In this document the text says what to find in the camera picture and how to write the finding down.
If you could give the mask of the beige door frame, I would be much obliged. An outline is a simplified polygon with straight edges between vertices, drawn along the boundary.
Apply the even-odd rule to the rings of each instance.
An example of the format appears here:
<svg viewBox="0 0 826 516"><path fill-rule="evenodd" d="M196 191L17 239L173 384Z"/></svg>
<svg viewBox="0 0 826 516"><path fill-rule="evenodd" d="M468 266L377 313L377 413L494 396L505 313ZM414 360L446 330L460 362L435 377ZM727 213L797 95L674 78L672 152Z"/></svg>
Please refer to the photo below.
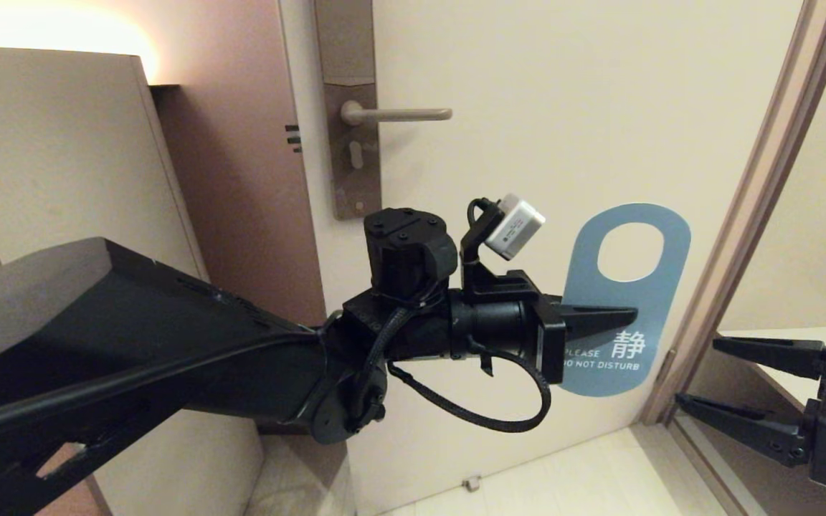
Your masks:
<svg viewBox="0 0 826 516"><path fill-rule="evenodd" d="M776 208L826 88L826 0L803 0L789 48L743 175L639 424L667 424L690 386Z"/></svg>

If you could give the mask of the white shelf board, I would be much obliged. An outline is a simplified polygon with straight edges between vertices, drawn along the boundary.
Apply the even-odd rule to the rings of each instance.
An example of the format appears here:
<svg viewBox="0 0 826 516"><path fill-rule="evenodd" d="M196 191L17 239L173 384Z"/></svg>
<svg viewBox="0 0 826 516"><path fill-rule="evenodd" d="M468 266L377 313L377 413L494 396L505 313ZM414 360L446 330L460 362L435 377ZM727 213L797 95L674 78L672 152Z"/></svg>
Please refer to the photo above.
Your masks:
<svg viewBox="0 0 826 516"><path fill-rule="evenodd" d="M767 333L764 335L751 334L747 333L746 331L734 331L734 333L722 337L819 340L820 342L823 342L826 345L826 327L794 328L789 330L770 330L767 331ZM745 362L745 365L748 365L751 368L753 368L754 372L757 373L757 375L760 376L761 379L766 380L772 388L777 389L777 391L780 392L781 395L783 395L784 399L786 399L786 401L790 402L790 404L793 405L793 407L797 410L797 413L793 416L784 417L783 415L778 414L776 409L760 409L760 411L771 411L777 418L781 419L800 417L801 421L804 424L804 428L806 428L807 430L807 443L809 443L810 451L812 451L812 434L815 419L813 414L815 403L813 399L817 396L817 389L820 387L820 380L798 378L797 376L791 375L791 373L777 371L771 369L770 367L757 365L757 363L748 362L747 360L743 361ZM809 477L810 461L809 464L803 464L803 466L807 467L807 473L809 474Z"/></svg>

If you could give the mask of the white door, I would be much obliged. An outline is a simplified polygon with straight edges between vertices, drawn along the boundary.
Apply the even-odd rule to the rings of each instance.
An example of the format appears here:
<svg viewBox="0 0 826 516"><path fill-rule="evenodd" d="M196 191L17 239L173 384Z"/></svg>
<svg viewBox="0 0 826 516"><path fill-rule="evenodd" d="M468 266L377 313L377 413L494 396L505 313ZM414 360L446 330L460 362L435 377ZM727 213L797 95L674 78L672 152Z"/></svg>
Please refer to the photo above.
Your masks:
<svg viewBox="0 0 826 516"><path fill-rule="evenodd" d="M378 105L450 108L380 128L388 208L442 216L454 238L475 197L515 193L546 224L513 262L563 294L593 216L664 206L692 233L652 365L615 396L555 386L525 434L466 424L391 379L387 415L348 441L359 516L416 502L632 424L645 407L732 197L802 0L373 0Z"/></svg>

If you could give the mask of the metal lock plate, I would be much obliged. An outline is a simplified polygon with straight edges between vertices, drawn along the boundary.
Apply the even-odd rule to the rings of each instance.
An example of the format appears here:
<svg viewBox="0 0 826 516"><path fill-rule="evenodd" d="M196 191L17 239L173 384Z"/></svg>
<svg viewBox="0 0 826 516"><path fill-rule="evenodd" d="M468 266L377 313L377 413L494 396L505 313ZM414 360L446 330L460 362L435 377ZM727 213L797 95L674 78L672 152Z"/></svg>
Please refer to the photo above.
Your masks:
<svg viewBox="0 0 826 516"><path fill-rule="evenodd" d="M313 0L323 101L330 146L332 214L360 219L381 209L379 130L341 117L348 101L377 107L376 48L371 0Z"/></svg>

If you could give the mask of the beige upright panel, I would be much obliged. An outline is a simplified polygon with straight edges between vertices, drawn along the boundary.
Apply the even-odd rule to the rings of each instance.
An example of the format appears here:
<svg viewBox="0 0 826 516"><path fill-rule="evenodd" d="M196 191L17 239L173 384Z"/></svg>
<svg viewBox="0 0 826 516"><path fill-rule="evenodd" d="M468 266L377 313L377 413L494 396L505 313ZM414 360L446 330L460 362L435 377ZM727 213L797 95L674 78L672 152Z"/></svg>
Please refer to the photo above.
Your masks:
<svg viewBox="0 0 826 516"><path fill-rule="evenodd" d="M0 48L0 265L86 237L209 280L141 59ZM261 467L248 419L182 411L47 512L243 516Z"/></svg>

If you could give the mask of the blue do-not-disturb door hanger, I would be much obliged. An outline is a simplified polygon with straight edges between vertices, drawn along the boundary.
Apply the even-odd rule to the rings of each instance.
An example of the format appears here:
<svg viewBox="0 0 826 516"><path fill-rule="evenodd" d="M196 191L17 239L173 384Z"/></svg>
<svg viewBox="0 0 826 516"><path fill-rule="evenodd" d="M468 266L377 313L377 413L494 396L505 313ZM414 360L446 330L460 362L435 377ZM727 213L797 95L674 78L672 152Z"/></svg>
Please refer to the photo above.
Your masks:
<svg viewBox="0 0 826 516"><path fill-rule="evenodd" d="M651 226L663 238L652 271L617 280L601 271L605 238L628 224ZM560 386L578 396L617 396L639 388L659 355L659 345L690 248L688 222L664 206L632 203L607 209L583 225L574 242L563 301L571 306L633 308L632 323L565 346Z"/></svg>

